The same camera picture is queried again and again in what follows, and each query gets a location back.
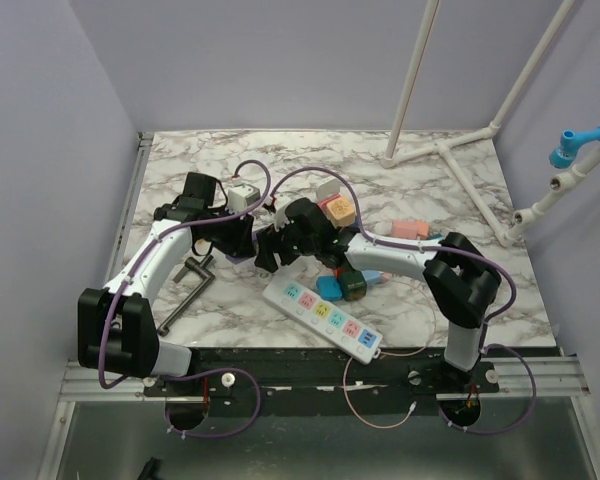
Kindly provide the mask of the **blue cube socket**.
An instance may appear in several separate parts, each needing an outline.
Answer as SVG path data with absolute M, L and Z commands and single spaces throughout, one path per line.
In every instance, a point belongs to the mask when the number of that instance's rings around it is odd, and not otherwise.
M 316 292 L 326 301 L 336 302 L 343 298 L 337 278 L 333 275 L 319 276 L 315 283 Z

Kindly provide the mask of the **dark green cube socket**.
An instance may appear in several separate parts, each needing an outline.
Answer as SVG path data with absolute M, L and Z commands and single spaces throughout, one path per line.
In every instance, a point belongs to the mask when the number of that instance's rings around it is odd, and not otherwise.
M 367 283 L 360 271 L 342 271 L 338 276 L 338 283 L 345 301 L 357 301 L 366 296 Z

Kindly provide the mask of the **white power strip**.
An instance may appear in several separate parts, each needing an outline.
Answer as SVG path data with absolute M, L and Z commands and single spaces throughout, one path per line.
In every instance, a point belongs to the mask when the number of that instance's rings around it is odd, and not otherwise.
M 263 297 L 270 306 L 364 365 L 381 353 L 381 333 L 289 277 L 274 277 Z

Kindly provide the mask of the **pink cube socket adapter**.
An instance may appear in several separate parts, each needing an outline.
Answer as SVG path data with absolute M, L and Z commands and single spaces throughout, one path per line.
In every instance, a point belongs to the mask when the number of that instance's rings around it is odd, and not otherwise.
M 420 238 L 419 222 L 405 220 L 393 221 L 391 236 L 400 239 L 417 240 Z

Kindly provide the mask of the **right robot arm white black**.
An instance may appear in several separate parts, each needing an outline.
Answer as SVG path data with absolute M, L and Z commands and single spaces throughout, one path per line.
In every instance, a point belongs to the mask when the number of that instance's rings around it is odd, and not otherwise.
M 454 392 L 474 383 L 486 311 L 502 277 L 464 235 L 416 241 L 371 235 L 356 225 L 336 227 L 306 198 L 289 203 L 284 214 L 284 225 L 256 234 L 257 267 L 274 273 L 310 256 L 343 273 L 377 270 L 425 283 L 449 322 L 441 382 Z

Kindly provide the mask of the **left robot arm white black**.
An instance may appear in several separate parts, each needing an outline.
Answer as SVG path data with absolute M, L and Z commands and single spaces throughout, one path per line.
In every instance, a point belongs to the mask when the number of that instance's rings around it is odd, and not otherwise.
M 250 212 L 260 197 L 257 187 L 238 179 L 222 188 L 212 176 L 188 173 L 182 193 L 155 209 L 150 232 L 128 264 L 102 288 L 80 295 L 79 364 L 101 374 L 167 376 L 177 393 L 194 393 L 202 372 L 191 363 L 192 351 L 160 339 L 152 305 L 199 240 L 230 257 L 253 257 Z

